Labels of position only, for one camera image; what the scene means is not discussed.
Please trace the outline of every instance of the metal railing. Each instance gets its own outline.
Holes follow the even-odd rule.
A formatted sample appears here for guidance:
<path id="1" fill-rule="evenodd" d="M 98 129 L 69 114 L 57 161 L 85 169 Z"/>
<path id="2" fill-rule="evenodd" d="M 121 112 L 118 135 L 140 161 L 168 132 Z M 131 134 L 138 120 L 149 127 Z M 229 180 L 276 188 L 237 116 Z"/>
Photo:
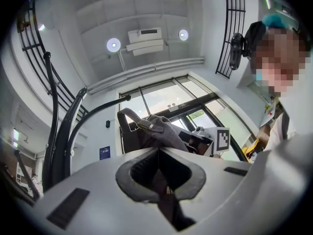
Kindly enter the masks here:
<path id="1" fill-rule="evenodd" d="M 245 0 L 226 0 L 226 24 L 222 51 L 215 74 L 230 78 L 232 69 L 229 67 L 230 40 L 234 33 L 243 34 L 245 24 Z"/>
<path id="2" fill-rule="evenodd" d="M 25 5 L 24 11 L 18 16 L 17 29 L 21 37 L 22 50 L 25 52 L 34 72 L 43 84 L 48 95 L 51 95 L 48 76 L 43 59 L 46 49 L 40 37 L 35 11 L 35 0 Z M 57 87 L 58 103 L 66 112 L 73 103 L 75 96 L 64 84 L 54 66 L 52 65 L 53 78 Z M 79 108 L 77 121 L 87 114 L 84 106 Z"/>

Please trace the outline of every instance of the wall sign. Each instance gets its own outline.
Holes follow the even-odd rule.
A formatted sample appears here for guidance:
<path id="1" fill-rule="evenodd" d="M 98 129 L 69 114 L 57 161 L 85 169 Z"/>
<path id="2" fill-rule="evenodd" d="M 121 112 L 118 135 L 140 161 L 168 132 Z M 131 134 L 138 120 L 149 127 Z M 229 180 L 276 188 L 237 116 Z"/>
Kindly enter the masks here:
<path id="1" fill-rule="evenodd" d="M 110 158 L 111 157 L 110 147 L 107 146 L 107 147 L 100 148 L 99 149 L 99 155 L 100 155 L 100 160 Z"/>

